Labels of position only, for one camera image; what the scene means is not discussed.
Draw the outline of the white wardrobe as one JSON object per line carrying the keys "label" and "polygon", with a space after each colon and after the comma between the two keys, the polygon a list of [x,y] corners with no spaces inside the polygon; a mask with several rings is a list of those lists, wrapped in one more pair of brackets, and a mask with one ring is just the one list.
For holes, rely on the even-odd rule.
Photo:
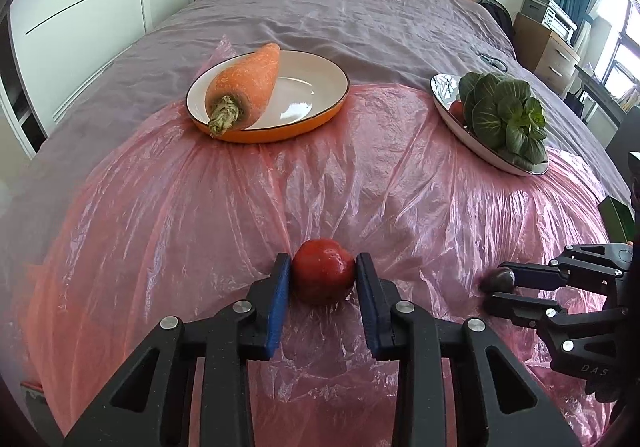
{"label": "white wardrobe", "polygon": [[77,97],[123,51],[194,0],[12,0],[2,109],[34,156]]}

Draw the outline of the orange carrot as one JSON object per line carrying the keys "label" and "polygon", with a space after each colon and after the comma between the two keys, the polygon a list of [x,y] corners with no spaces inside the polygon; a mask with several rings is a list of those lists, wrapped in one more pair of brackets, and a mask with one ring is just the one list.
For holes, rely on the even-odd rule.
{"label": "orange carrot", "polygon": [[276,86],[280,53],[278,44],[265,44],[232,63],[210,82],[205,94],[210,136],[243,130],[259,120]]}

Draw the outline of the dark glasses on bed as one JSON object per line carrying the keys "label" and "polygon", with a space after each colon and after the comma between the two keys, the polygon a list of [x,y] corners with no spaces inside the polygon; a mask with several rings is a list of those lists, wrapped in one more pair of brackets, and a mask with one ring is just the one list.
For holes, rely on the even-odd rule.
{"label": "dark glasses on bed", "polygon": [[503,60],[492,55],[488,55],[483,51],[477,51],[476,54],[477,57],[480,58],[480,60],[488,64],[488,66],[492,66],[493,68],[497,69],[501,73],[506,73],[509,71],[508,65]]}

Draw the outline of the white metal plate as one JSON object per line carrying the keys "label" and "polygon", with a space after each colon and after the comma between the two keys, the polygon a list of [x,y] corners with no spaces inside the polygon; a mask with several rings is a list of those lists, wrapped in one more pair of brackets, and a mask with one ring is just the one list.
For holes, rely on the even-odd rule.
{"label": "white metal plate", "polygon": [[437,113],[451,130],[451,133],[471,150],[477,158],[482,159],[504,173],[514,176],[541,176],[549,168],[548,158],[533,166],[533,170],[513,164],[505,155],[485,146],[477,139],[472,127],[466,123],[464,106],[459,95],[460,76],[451,74],[436,74],[430,80],[430,89],[434,98]]}

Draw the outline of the black backpack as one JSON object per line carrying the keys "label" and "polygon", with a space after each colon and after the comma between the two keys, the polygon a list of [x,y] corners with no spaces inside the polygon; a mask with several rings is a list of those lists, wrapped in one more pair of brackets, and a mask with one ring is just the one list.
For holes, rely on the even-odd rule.
{"label": "black backpack", "polygon": [[502,3],[499,3],[498,0],[480,0],[480,6],[483,6],[488,14],[497,22],[500,26],[500,29],[503,30],[503,33],[506,34],[510,43],[514,43],[515,31],[513,27],[513,22],[509,11],[506,10],[506,7],[503,6]]}

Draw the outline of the pink plastic sheet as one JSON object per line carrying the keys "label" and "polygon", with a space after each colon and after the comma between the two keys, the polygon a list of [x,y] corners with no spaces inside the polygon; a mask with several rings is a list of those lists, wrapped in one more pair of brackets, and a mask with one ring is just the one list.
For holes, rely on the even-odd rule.
{"label": "pink plastic sheet", "polygon": [[506,42],[436,31],[286,44],[334,60],[352,80],[343,110],[308,135],[210,140],[179,101],[194,64],[150,37],[32,162],[16,246],[30,282],[21,323],[63,431],[160,318],[214,315],[308,239],[369,252],[402,293],[462,319],[489,267],[604,238],[598,203],[625,183],[555,95],[544,94],[551,164],[541,178],[478,159],[437,113],[430,78],[483,70],[483,54],[511,60]]}

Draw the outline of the dark purple plum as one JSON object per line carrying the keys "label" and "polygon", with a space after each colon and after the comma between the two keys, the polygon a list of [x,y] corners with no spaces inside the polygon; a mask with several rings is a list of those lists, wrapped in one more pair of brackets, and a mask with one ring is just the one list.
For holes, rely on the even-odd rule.
{"label": "dark purple plum", "polygon": [[480,291],[485,295],[492,295],[497,292],[512,293],[514,289],[514,272],[506,266],[500,266],[480,279]]}

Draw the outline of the wooden nightstand drawers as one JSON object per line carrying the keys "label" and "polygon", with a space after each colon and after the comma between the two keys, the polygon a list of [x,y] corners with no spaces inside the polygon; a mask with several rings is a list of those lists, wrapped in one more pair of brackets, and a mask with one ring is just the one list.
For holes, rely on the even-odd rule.
{"label": "wooden nightstand drawers", "polygon": [[552,29],[520,12],[513,29],[513,47],[520,65],[564,98],[573,83],[578,53]]}

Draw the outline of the red apple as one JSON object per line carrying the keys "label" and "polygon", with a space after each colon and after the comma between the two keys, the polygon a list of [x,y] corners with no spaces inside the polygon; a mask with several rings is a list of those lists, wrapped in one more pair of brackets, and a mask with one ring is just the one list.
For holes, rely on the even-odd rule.
{"label": "red apple", "polygon": [[292,267],[293,293],[310,306],[340,303],[355,283],[355,259],[331,239],[304,242]]}

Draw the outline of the black phone red case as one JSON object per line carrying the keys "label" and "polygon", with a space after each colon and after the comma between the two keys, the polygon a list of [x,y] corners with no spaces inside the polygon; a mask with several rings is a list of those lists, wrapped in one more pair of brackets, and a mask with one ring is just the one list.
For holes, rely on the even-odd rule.
{"label": "black phone red case", "polygon": [[51,447],[61,447],[64,436],[53,418],[40,384],[22,382],[21,391],[32,425],[44,442]]}

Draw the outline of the purple bed duvet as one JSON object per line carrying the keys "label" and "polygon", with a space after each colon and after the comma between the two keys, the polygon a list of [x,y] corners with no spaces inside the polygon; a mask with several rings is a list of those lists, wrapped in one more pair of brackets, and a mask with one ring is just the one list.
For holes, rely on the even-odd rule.
{"label": "purple bed duvet", "polygon": [[[510,46],[513,54],[512,59],[499,59],[508,65],[512,75],[530,85],[534,95],[544,107],[548,129],[546,145],[549,155],[549,172],[551,164],[550,125],[544,104],[544,94],[554,94],[535,75],[523,69],[516,62],[513,48],[495,20],[482,6],[469,0],[197,0],[169,18],[157,30],[138,40],[115,59],[111,66],[147,38],[153,37],[175,44],[180,54],[179,63],[194,64],[196,68],[190,77],[188,86],[179,96],[179,101],[186,108],[184,101],[186,92],[201,73],[224,59],[245,54],[266,43],[276,43],[284,49],[306,51],[322,56],[303,47],[288,47],[286,40],[293,36],[303,35],[332,40],[332,42],[340,36],[362,37],[365,40],[373,40],[380,35],[408,38],[436,31],[442,31],[446,34],[472,35],[485,42],[506,42]],[[326,56],[322,57],[335,62]],[[66,118],[87,100],[90,92],[96,87],[96,82],[108,69],[111,69],[111,66],[75,101],[72,109],[68,111],[54,133],[62,126]],[[352,80],[348,74],[347,77],[350,84],[349,95],[352,90]],[[558,96],[555,97],[567,107]],[[26,212],[25,189],[31,168],[32,163],[26,168],[23,177],[15,186],[11,204],[1,219],[1,293],[5,299],[26,299],[29,296],[30,282],[26,266],[18,257],[16,246],[18,240],[24,236],[21,218]],[[544,175],[526,179],[541,178]],[[604,238],[601,241],[570,241],[565,245],[604,243],[608,241],[608,235],[603,222],[602,227]],[[503,262],[544,263],[558,255],[565,245],[558,253],[543,261],[509,259]],[[486,271],[490,271],[500,263],[489,267]]]}

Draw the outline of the grey office chair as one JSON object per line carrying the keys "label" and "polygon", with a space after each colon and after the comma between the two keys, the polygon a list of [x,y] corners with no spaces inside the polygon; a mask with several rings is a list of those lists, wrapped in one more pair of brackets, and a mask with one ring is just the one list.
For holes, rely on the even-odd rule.
{"label": "grey office chair", "polygon": [[640,109],[632,107],[605,151],[627,184],[631,183],[628,156],[640,150]]}

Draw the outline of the desk with clutter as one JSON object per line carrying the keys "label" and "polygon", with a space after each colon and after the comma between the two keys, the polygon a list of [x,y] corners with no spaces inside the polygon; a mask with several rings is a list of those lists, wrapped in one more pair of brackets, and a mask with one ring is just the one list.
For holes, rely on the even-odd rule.
{"label": "desk with clutter", "polygon": [[580,83],[582,83],[580,89],[597,103],[597,106],[608,116],[616,128],[620,128],[623,121],[625,121],[627,112],[620,107],[618,101],[611,96],[598,80],[589,75],[578,64],[575,66],[575,71]]}

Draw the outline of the orange white oval dish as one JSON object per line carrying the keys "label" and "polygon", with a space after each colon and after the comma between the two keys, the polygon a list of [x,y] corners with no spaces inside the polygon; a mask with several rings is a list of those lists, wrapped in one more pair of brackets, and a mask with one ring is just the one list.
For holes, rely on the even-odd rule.
{"label": "orange white oval dish", "polygon": [[337,115],[349,90],[345,71],[306,51],[282,50],[280,70],[267,109],[243,130],[220,137],[233,144],[267,144],[311,132]]}

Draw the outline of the dark blue bag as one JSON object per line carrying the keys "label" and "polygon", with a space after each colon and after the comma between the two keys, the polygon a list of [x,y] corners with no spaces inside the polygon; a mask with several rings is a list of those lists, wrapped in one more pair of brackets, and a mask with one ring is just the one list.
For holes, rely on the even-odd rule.
{"label": "dark blue bag", "polygon": [[582,118],[584,115],[585,103],[582,101],[584,94],[584,90],[582,88],[578,88],[575,92],[568,92],[564,98],[564,103],[570,108],[570,111],[577,116],[577,118]]}

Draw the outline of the green rectangular tray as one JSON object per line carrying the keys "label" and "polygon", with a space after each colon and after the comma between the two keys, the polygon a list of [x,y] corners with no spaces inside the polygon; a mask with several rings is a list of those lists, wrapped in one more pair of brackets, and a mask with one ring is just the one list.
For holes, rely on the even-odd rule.
{"label": "green rectangular tray", "polygon": [[637,233],[636,223],[627,205],[612,196],[607,196],[598,205],[598,210],[608,240],[612,243],[626,243],[634,240]]}

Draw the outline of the green leafy cabbage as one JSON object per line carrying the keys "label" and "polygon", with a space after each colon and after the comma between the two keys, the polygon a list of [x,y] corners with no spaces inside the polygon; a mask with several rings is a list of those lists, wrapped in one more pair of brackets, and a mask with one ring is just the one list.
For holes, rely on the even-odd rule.
{"label": "green leafy cabbage", "polygon": [[466,123],[485,146],[533,170],[547,158],[547,121],[527,82],[506,75],[469,72],[459,81]]}

